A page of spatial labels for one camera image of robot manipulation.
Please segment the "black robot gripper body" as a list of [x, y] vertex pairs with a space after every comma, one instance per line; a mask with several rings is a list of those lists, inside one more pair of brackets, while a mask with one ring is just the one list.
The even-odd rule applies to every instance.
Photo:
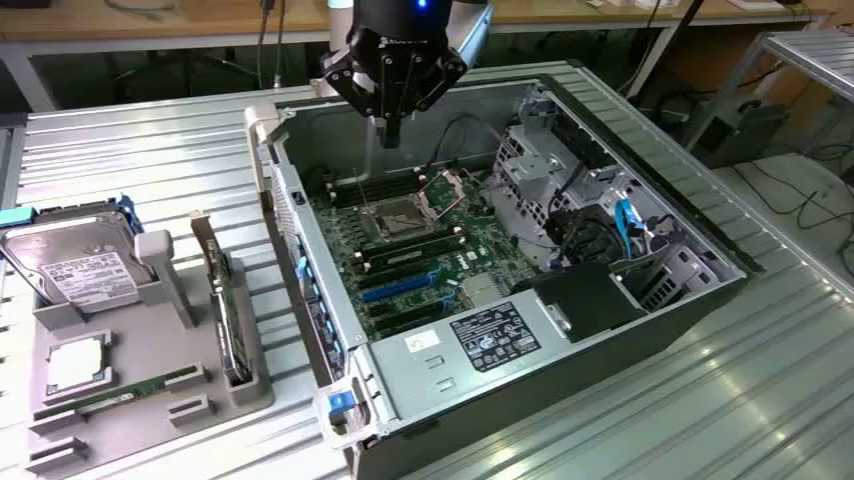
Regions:
[[353, 57], [377, 82], [390, 78], [390, 56], [402, 50], [438, 55], [450, 47], [450, 1], [365, 0], [354, 3]]

